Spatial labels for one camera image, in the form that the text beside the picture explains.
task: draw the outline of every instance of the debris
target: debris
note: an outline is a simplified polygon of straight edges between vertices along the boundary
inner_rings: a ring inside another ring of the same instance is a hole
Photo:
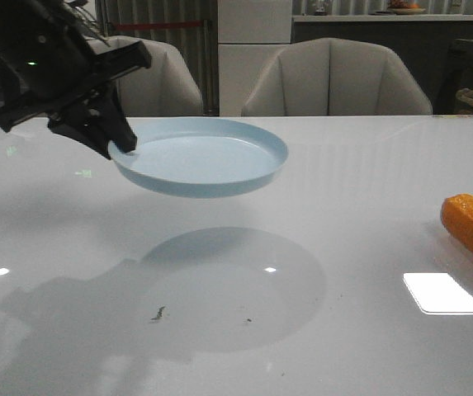
[[[163,311],[166,307],[161,307],[159,308],[159,310],[157,311],[157,315],[155,315],[154,318],[152,318],[152,320],[161,320],[161,318],[163,317]]]

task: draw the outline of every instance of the white table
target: white table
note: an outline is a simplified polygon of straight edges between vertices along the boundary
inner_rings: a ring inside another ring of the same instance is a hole
[[[438,219],[473,194],[473,118],[241,121],[290,157],[216,200],[143,190],[43,119],[0,131],[0,396],[473,395],[473,315],[403,282],[473,296]]]

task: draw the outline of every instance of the light blue plate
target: light blue plate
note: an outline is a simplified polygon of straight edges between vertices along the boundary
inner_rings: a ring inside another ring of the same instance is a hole
[[[236,196],[267,185],[287,159],[271,132],[219,118],[168,118],[135,128],[137,147],[108,151],[133,183],[172,196]]]

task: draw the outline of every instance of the beige chair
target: beige chair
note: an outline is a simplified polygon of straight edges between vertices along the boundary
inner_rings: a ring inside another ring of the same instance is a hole
[[[261,71],[242,116],[432,112],[430,101],[391,49],[325,38],[278,50]]]
[[[142,39],[115,35],[109,47],[100,40],[88,43],[97,54],[135,43]],[[203,101],[188,67],[176,47],[142,40],[152,55],[152,67],[142,68],[116,82],[122,109],[130,117],[201,116]]]

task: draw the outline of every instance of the robotic arm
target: robotic arm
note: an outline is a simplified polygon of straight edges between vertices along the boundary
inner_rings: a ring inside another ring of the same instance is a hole
[[[70,7],[75,0],[0,0],[0,83],[5,105],[0,127],[8,132],[31,117],[46,114],[48,128],[86,144],[106,158],[110,140],[124,152],[137,138],[116,97],[113,80],[151,57],[142,43],[96,55],[84,26]],[[20,81],[28,90],[20,93]]]

